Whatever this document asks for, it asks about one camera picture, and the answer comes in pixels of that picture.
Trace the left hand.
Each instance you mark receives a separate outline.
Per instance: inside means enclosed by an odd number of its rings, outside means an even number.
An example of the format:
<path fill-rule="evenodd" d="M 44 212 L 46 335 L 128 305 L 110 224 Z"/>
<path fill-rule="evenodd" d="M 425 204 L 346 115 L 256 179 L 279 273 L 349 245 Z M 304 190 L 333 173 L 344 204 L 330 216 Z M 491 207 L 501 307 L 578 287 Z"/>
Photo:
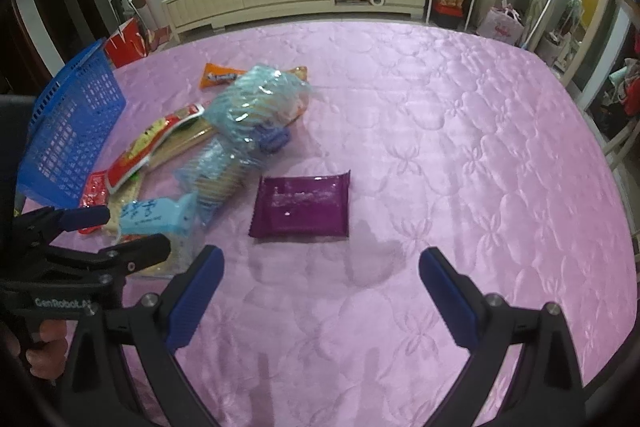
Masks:
<path fill-rule="evenodd" d="M 46 320 L 39 326 L 39 337 L 43 346 L 26 351 L 30 373 L 45 381 L 55 381 L 65 369 L 67 324 L 61 320 Z"/>

